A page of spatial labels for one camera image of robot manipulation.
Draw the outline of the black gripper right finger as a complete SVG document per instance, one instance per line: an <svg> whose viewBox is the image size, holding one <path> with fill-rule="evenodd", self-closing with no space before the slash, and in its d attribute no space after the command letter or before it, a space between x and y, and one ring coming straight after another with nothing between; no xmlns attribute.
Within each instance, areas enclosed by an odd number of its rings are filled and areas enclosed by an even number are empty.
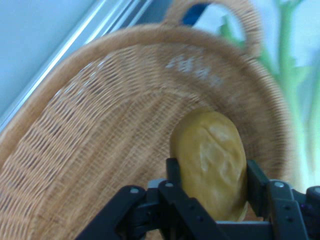
<svg viewBox="0 0 320 240"><path fill-rule="evenodd" d="M305 193L285 181L268 179L254 160L247 161L248 202L257 217L269 220L275 240L320 238L320 187Z"/></svg>

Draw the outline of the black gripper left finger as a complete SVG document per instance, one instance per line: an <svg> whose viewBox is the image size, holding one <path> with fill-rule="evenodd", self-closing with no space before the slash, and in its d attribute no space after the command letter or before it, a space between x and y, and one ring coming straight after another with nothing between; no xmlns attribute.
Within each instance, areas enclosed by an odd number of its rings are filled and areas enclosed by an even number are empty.
<svg viewBox="0 0 320 240"><path fill-rule="evenodd" d="M180 166L166 160L167 179L156 187L122 187L76 237L78 240L142 240L159 230L164 240L227 240L197 199L182 189Z"/></svg>

